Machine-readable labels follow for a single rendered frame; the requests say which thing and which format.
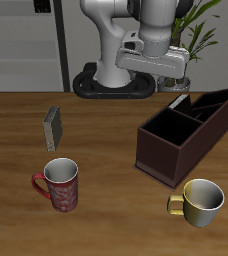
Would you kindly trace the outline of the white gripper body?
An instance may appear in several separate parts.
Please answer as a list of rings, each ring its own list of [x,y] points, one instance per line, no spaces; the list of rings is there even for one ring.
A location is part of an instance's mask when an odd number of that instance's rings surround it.
[[[186,49],[175,46],[170,46],[168,52],[158,58],[147,58],[138,51],[121,48],[117,53],[116,65],[127,70],[181,79],[189,57]]]

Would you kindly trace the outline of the black book with white pages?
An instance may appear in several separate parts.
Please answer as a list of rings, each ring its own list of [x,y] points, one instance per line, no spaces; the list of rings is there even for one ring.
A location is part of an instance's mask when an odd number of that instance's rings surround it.
[[[168,107],[188,116],[192,116],[192,107],[189,94],[180,94],[168,105]]]

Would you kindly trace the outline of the dark brown desk caddy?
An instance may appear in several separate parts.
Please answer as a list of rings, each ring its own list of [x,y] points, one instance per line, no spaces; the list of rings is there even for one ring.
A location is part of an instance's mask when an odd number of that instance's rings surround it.
[[[228,131],[228,89],[204,93],[191,107],[188,116],[167,105],[138,127],[134,168],[171,190]]]

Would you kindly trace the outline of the dark grey book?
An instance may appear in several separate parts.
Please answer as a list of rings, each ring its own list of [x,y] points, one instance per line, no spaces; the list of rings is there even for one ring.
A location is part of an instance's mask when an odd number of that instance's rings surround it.
[[[42,124],[47,150],[54,152],[63,134],[60,107],[50,106]]]

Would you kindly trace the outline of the yellow and white mug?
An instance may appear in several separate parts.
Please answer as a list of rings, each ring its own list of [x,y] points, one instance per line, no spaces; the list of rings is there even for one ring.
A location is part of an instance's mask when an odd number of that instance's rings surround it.
[[[183,216],[189,224],[202,228],[212,222],[224,201],[224,193],[217,184],[206,179],[193,179],[185,184],[182,195],[168,198],[167,212]]]

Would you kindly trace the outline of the red patterned mug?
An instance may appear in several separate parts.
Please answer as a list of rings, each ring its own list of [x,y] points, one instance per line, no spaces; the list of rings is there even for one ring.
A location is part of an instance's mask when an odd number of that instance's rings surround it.
[[[78,166],[68,158],[51,160],[42,173],[32,176],[33,188],[52,202],[59,212],[69,212],[78,203]]]

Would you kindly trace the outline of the green pot plant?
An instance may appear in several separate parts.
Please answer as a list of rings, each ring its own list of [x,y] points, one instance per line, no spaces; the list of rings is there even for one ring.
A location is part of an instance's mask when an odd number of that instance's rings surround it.
[[[176,18],[172,25],[171,45],[176,47],[183,47],[189,52],[189,60],[200,60],[197,54],[205,47],[216,45],[217,41],[211,41],[214,36],[215,28],[209,30],[202,38],[200,34],[205,22],[195,25],[194,28],[190,24],[199,18],[208,9],[216,6],[221,0],[209,0],[203,4],[200,0],[193,7],[189,8],[189,13],[182,18]],[[191,42],[188,46],[181,42],[182,32],[188,28],[190,30],[189,36]],[[188,77],[183,76],[181,79],[175,79],[165,76],[159,76],[157,80],[157,89],[159,92],[188,92],[190,89],[191,81]]]

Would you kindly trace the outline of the white shelf unit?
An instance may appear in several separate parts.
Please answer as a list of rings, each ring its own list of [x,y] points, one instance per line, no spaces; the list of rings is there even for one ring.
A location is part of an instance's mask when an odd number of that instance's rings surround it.
[[[62,0],[0,0],[0,92],[68,92]]]

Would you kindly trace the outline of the flat black base plate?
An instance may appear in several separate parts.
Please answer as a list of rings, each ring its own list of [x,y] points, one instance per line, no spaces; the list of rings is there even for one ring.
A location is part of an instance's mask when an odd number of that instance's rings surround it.
[[[150,97],[156,88],[155,79],[146,73],[133,72],[132,81],[120,88],[108,88],[93,79],[96,62],[88,62],[73,80],[73,91],[85,99],[143,99]]]

